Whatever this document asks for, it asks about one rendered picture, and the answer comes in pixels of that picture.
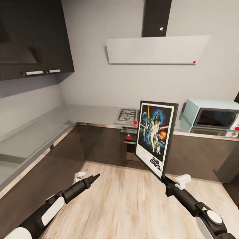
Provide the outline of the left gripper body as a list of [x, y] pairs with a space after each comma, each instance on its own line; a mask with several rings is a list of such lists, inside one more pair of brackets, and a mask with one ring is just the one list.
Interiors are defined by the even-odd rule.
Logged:
[[74, 183], [70, 188], [73, 190], [74, 198], [77, 197], [83, 191], [90, 188], [88, 178], [84, 178], [81, 181]]

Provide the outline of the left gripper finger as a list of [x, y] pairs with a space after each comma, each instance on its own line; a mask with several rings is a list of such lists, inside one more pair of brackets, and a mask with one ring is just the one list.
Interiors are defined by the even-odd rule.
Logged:
[[88, 179], [89, 184], [91, 186], [91, 184], [93, 184], [93, 182], [100, 176], [100, 174], [97, 174], [96, 176], [92, 176]]

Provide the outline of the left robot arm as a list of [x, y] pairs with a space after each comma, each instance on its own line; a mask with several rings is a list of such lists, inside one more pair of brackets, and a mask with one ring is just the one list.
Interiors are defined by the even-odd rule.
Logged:
[[[64, 204], [68, 204], [72, 199], [77, 197], [100, 176], [92, 176], [89, 179], [81, 177], [85, 176], [85, 172], [75, 174], [75, 183], [68, 189], [61, 190], [48, 198], [41, 207], [24, 220], [16, 229], [8, 234], [4, 239], [39, 239], [49, 224], [53, 221], [57, 213], [63, 208]], [[62, 194], [62, 196], [60, 196]]]

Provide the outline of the poster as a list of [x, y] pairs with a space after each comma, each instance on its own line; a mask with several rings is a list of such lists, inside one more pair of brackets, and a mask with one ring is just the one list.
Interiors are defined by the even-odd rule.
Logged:
[[140, 101], [135, 156], [160, 180], [165, 178], [179, 104]]

